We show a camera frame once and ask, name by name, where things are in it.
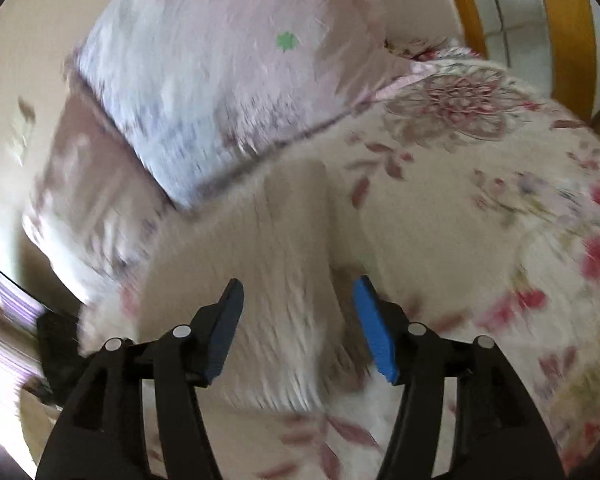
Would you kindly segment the beige cable knit sweater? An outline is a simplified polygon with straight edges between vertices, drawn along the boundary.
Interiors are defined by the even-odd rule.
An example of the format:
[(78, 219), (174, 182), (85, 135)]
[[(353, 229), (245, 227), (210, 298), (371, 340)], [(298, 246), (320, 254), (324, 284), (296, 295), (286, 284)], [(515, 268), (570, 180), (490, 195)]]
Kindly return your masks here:
[(148, 259), (79, 318), (83, 353), (109, 338), (159, 338), (218, 300), (230, 280), (245, 307), (205, 406), (309, 412), (358, 390), (370, 357), (350, 269), (330, 254), (328, 177), (318, 160), (261, 168), (195, 218), (170, 214)]

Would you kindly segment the striped purple curtain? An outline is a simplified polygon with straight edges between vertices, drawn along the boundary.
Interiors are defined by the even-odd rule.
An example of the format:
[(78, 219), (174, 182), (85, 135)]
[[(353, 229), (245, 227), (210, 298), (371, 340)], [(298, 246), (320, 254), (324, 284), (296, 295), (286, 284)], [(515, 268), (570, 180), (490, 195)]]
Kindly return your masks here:
[(45, 307), (0, 270), (0, 396), (41, 377), (36, 319)]

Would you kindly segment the cream floral bedspread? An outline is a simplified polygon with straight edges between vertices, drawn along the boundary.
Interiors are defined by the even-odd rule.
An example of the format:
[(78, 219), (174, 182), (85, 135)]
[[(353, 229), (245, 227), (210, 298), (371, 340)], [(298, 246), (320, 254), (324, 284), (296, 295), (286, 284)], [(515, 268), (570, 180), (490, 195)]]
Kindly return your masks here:
[(439, 53), (364, 110), (216, 186), (195, 218), (261, 168), (327, 171), (330, 254), (353, 273), (370, 359), (317, 411), (200, 407), (225, 479), (373, 479), (402, 389), (382, 376), (353, 304), (367, 275), (414, 322), (489, 336), (538, 408), (565, 476), (600, 479), (600, 139), (503, 67)]

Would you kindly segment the pink floral pillow with tree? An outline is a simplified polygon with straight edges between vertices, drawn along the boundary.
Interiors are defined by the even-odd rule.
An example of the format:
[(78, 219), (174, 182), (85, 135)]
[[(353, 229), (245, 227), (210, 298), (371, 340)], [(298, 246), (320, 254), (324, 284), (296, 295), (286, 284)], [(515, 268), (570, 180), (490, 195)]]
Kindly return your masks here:
[(378, 0), (111, 0), (72, 66), (184, 208), (408, 70)]

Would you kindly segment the wooden framed wardrobe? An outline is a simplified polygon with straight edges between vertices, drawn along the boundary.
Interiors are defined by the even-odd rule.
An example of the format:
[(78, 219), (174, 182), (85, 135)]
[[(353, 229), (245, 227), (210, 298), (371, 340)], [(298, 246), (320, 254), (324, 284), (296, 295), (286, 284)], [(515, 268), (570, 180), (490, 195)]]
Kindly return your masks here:
[(583, 120), (600, 112), (600, 3), (452, 0), (465, 44)]

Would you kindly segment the white wall socket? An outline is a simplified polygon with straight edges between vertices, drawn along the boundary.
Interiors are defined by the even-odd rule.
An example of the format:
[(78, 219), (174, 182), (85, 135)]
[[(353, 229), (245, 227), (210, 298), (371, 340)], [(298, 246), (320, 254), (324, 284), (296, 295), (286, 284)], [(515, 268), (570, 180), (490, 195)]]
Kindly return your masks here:
[(31, 136), (36, 125), (35, 109), (31, 103), (20, 96), (17, 99), (17, 107), (12, 115), (12, 122), (8, 150), (14, 161), (24, 166), (28, 154)]

